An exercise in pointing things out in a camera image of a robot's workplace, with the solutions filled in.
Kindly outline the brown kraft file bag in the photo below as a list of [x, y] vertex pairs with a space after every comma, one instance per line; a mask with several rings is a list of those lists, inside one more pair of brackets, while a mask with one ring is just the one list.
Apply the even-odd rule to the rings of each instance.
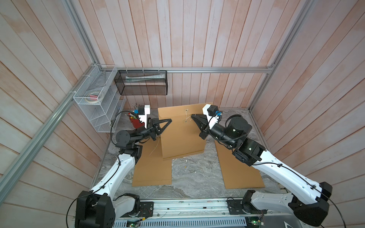
[[135, 165], [132, 186], [172, 184], [172, 161], [163, 160], [161, 141], [149, 140], [143, 144], [142, 155]]

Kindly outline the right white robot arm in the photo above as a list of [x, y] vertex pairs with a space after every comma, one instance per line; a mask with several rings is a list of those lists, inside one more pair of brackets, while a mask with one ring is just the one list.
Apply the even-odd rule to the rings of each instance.
[[230, 116], [220, 124], [221, 112], [208, 111], [192, 114], [191, 119], [179, 124], [173, 120], [162, 134], [162, 151], [171, 158], [186, 156], [204, 149], [197, 144], [211, 136], [218, 144], [232, 152], [240, 162], [269, 175], [290, 192], [269, 194], [248, 190], [241, 200], [229, 199], [232, 214], [261, 214], [278, 211], [294, 215], [300, 221], [318, 227], [329, 213], [332, 186], [318, 183], [301, 175], [278, 160], [264, 146], [247, 137], [252, 126], [242, 115]]

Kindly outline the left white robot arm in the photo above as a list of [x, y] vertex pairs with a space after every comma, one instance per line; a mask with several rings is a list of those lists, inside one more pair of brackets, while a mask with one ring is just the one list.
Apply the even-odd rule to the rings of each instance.
[[171, 119], [148, 118], [146, 126], [117, 133], [115, 146], [120, 151], [116, 162], [97, 185], [88, 192], [82, 191], [74, 201], [76, 228], [111, 228], [123, 215], [142, 216], [138, 195], [125, 193], [116, 197], [115, 194], [141, 158], [141, 141], [155, 140], [171, 122]]

